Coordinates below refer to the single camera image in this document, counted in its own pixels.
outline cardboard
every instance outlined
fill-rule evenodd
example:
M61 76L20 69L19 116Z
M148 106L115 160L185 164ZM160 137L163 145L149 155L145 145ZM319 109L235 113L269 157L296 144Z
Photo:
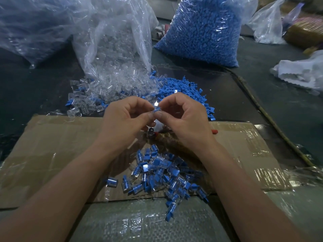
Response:
M101 129L101 123L102 118L97 117L76 117L73 122L69 122L66 116L34 116L0 169L0 208L23 204L91 145ZM214 136L217 141L263 190L290 188L277 160L255 126L236 122L210 124L219 131ZM134 153L148 146L144 133L140 132L133 144L107 167L88 201L151 198L152 195L145 195L143 192L128 196L121 188L122 176L131 174L132 162L135 162ZM184 153L180 156L190 167L204 172L200 184L208 193L214 193L212 181L202 163ZM119 179L117 188L105 187L104 180L108 176ZM153 197L161 196L164 196L162 190L153 194Z

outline person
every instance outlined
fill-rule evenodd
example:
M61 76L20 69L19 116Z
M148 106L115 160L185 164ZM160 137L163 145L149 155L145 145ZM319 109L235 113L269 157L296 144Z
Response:
M153 113L148 101L135 96L111 103L94 143L1 221L1 241L64 241L105 168L141 129L154 126L155 119L169 126L204 164L242 242L305 241L216 141L202 104L174 93L159 106L161 111Z

